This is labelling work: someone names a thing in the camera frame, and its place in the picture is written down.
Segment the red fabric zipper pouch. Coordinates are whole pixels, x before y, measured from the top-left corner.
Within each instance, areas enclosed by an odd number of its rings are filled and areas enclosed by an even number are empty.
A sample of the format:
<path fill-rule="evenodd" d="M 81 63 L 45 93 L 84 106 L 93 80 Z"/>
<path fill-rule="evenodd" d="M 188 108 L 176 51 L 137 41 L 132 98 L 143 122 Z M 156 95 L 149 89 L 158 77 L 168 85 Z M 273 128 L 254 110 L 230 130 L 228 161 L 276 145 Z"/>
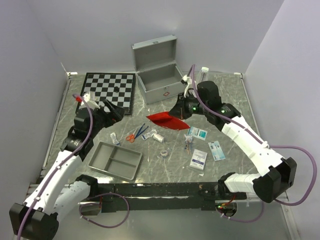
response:
<path fill-rule="evenodd" d="M 162 128 L 171 129 L 171 130 L 186 130 L 190 126 L 184 121 L 180 120 L 177 117 L 169 115 L 168 111 L 159 112 L 155 114 L 148 115 L 147 118 Z"/>

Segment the orange handled scissors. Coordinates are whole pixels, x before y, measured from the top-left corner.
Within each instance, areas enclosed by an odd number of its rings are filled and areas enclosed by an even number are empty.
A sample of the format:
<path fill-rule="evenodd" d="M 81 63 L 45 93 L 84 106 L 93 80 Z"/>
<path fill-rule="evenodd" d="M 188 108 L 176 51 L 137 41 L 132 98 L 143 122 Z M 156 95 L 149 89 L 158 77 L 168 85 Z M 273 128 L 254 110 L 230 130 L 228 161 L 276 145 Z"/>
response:
<path fill-rule="evenodd" d="M 126 137 L 126 141 L 130 142 L 130 143 L 133 143 L 135 141 L 135 135 L 138 133 L 140 128 L 137 128 L 132 134 L 128 135 Z"/>

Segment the white gauze bandage roll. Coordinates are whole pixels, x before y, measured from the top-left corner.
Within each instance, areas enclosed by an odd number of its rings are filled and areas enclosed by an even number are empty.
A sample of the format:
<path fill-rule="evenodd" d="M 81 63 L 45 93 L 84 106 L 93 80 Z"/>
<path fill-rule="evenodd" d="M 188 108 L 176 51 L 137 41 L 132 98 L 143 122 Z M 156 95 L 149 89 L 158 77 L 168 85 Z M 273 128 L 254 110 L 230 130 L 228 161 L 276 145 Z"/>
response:
<path fill-rule="evenodd" d="M 153 137 L 153 139 L 155 139 L 159 143 L 163 143 L 164 140 L 165 140 L 165 138 L 162 135 L 158 134 L 158 133 L 154 133 L 152 137 Z"/>

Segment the white blue medicine box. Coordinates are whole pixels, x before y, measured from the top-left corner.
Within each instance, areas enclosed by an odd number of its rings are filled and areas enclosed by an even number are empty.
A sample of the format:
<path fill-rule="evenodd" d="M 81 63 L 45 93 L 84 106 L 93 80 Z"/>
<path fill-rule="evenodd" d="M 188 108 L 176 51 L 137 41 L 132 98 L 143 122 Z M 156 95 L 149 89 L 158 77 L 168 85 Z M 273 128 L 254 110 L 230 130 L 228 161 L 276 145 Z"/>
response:
<path fill-rule="evenodd" d="M 145 140 L 151 138 L 156 133 L 157 133 L 157 131 L 155 129 L 152 129 L 151 131 L 149 131 L 149 132 L 147 132 L 145 134 L 142 134 L 141 137 L 145 141 Z"/>

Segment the blue plastic tweezers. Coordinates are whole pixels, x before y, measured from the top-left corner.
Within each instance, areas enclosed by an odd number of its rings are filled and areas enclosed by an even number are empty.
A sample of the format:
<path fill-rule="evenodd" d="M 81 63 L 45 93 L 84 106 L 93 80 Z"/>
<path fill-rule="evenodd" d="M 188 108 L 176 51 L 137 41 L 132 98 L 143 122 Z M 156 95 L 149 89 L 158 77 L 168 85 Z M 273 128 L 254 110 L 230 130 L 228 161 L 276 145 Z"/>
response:
<path fill-rule="evenodd" d="M 134 138 L 135 138 L 135 139 L 138 138 L 138 137 L 139 137 L 140 135 L 142 135 L 148 128 L 149 128 L 149 126 L 147 126 L 146 128 L 143 129 L 143 126 L 141 126 Z"/>

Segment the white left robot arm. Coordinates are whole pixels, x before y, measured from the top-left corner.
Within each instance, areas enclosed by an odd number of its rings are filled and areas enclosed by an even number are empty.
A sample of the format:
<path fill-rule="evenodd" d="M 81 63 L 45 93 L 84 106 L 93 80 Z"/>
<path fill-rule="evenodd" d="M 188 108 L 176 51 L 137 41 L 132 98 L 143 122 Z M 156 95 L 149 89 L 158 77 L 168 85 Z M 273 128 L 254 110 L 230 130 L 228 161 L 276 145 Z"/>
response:
<path fill-rule="evenodd" d="M 32 194 L 22 204 L 14 203 L 9 210 L 17 239 L 53 239 L 62 219 L 74 205 L 84 199 L 93 201 L 99 195 L 98 180 L 84 174 L 77 177 L 69 189 L 63 191 L 63 188 L 94 146 L 95 136 L 101 129 L 120 122 L 125 110 L 108 100 L 103 101 L 103 106 L 93 100 L 77 98 L 77 101 L 81 107 L 54 164 Z"/>

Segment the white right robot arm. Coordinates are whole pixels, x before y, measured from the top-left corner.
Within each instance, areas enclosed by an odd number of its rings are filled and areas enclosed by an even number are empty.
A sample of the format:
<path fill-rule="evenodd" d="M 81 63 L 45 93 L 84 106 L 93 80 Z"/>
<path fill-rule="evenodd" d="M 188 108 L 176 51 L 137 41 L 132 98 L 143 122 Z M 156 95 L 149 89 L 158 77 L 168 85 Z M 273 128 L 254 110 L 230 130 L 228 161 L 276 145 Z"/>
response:
<path fill-rule="evenodd" d="M 296 161 L 284 158 L 251 129 L 241 113 L 230 103 L 223 103 L 218 86 L 212 81 L 197 85 L 199 97 L 180 93 L 169 115 L 186 120 L 193 114 L 203 115 L 220 132 L 229 137 L 247 155 L 257 174 L 230 172 L 218 180 L 218 193 L 230 199 L 235 193 L 256 194 L 271 203 L 294 183 Z"/>

